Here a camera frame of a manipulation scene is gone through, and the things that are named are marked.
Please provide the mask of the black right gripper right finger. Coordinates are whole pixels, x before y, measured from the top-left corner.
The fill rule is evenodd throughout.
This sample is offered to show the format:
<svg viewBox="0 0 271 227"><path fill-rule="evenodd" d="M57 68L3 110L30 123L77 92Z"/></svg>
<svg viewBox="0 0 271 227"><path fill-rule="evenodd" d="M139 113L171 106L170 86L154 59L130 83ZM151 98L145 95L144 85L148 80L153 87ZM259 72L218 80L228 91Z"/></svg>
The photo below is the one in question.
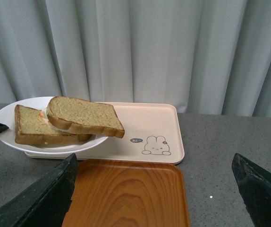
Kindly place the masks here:
<svg viewBox="0 0 271 227"><path fill-rule="evenodd" d="M271 227L271 173L239 153L231 166L254 226Z"/></svg>

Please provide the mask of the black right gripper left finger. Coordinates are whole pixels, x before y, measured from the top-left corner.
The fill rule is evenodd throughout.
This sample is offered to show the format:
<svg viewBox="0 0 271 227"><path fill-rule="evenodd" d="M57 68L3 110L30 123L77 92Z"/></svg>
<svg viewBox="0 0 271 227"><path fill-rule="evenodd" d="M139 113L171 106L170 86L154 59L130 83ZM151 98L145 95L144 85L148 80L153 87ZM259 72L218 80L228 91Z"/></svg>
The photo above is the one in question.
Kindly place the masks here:
<svg viewBox="0 0 271 227"><path fill-rule="evenodd" d="M60 227L71 205L78 162L75 154L0 207L0 227Z"/></svg>

